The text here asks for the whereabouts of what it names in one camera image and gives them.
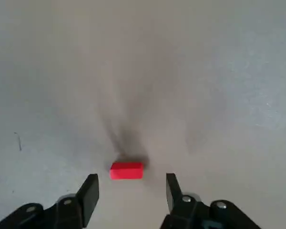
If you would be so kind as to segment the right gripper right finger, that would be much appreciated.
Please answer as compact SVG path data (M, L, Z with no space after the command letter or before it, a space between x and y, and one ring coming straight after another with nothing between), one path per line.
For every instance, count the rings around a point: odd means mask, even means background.
M215 200L209 206L181 191L174 173L166 174L166 198L169 208L162 229L259 229L241 209L227 200Z

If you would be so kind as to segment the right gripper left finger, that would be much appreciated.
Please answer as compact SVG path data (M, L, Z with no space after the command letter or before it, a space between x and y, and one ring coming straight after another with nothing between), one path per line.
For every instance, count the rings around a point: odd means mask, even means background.
M51 207L22 205L0 221L0 229L83 229L99 200L99 179L90 174L74 195L62 196Z

